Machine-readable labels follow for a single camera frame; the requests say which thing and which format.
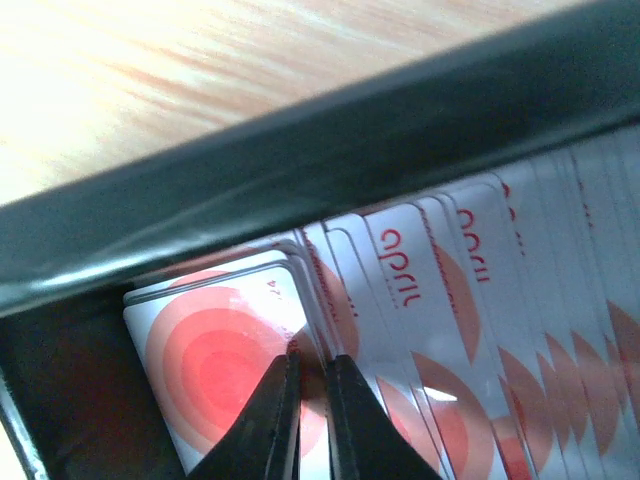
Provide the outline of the red circle credit card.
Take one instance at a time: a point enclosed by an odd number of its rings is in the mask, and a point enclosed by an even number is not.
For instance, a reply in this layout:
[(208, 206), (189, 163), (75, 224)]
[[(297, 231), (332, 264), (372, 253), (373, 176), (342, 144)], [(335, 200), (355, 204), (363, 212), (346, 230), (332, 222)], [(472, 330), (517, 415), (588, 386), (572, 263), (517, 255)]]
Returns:
[(327, 479), (319, 310), (298, 260), (267, 250), (127, 293), (124, 320), (186, 472), (227, 433), (273, 359), (301, 356), (302, 479)]

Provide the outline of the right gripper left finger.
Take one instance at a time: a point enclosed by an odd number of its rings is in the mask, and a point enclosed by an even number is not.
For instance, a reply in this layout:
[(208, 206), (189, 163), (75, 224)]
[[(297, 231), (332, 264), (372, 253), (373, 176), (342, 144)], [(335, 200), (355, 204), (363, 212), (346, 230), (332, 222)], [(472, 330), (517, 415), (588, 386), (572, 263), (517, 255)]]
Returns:
[(187, 477), (297, 479), (300, 414), (300, 356), (279, 355), (231, 428)]

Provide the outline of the black bin with red cards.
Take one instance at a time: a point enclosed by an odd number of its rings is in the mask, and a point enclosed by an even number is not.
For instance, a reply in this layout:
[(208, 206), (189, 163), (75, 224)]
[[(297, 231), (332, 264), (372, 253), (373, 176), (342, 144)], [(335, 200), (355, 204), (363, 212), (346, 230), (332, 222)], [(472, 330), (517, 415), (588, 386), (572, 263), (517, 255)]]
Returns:
[(124, 297), (250, 242), (406, 201), (628, 126), (639, 5), (591, 1), (180, 142), (219, 47), (163, 7), (158, 67), (126, 36), (143, 106), (85, 147), (123, 166), (1, 209), (1, 426), (29, 479), (189, 479)]

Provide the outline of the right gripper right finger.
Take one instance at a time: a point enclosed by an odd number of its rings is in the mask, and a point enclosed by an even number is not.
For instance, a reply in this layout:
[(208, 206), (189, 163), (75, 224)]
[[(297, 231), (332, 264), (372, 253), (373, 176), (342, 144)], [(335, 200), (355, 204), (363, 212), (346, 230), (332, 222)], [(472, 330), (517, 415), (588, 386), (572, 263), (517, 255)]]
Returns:
[(333, 479), (438, 479), (395, 429), (353, 359), (327, 366), (327, 422)]

